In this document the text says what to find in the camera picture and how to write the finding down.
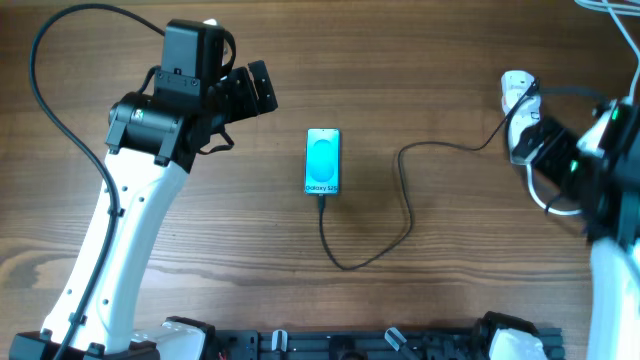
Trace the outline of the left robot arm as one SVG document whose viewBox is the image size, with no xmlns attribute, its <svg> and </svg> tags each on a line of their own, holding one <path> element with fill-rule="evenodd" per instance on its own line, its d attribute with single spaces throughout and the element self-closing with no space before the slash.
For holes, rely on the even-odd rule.
<svg viewBox="0 0 640 360">
<path fill-rule="evenodd" d="M 215 359 L 212 325 L 170 317 L 134 328 L 142 278 L 164 217 L 210 138 L 275 110 L 261 61 L 236 67 L 232 34 L 215 21 L 173 20 L 162 62 L 111 109 L 101 194 L 63 293 L 40 330 L 17 334 L 13 359 Z"/>
</svg>

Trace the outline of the turquoise screen smartphone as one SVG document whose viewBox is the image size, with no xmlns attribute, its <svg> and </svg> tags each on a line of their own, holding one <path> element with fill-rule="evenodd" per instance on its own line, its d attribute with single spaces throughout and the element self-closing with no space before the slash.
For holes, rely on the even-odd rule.
<svg viewBox="0 0 640 360">
<path fill-rule="evenodd" d="M 307 131 L 304 192 L 337 195 L 340 191 L 341 135 L 337 128 Z"/>
</svg>

